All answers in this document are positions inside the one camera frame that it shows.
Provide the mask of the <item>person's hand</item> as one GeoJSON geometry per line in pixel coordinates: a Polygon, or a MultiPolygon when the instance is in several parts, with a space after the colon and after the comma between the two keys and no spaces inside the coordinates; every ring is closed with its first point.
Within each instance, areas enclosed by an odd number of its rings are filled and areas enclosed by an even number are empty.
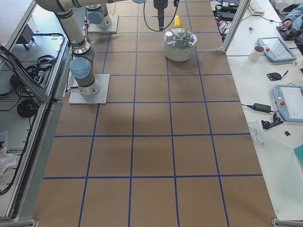
{"type": "Polygon", "coordinates": [[[291,20],[285,20],[285,21],[283,22],[283,25],[284,25],[286,28],[289,28],[289,27],[291,26],[291,24],[292,24],[292,21],[291,21],[291,20]]]}

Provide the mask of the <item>blue sleeved forearm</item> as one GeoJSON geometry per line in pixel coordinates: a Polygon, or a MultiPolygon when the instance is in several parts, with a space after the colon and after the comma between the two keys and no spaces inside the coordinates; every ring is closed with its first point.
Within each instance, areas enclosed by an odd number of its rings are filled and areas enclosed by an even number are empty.
{"type": "Polygon", "coordinates": [[[303,4],[299,4],[294,8],[283,20],[291,20],[292,24],[290,28],[295,30],[303,30],[303,4]]]}

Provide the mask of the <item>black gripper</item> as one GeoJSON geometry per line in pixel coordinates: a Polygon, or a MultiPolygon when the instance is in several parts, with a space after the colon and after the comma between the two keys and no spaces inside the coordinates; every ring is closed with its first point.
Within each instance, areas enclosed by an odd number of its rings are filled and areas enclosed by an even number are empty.
{"type": "Polygon", "coordinates": [[[158,26],[159,31],[164,29],[164,9],[168,7],[168,0],[153,0],[153,6],[158,10],[158,26]]]}

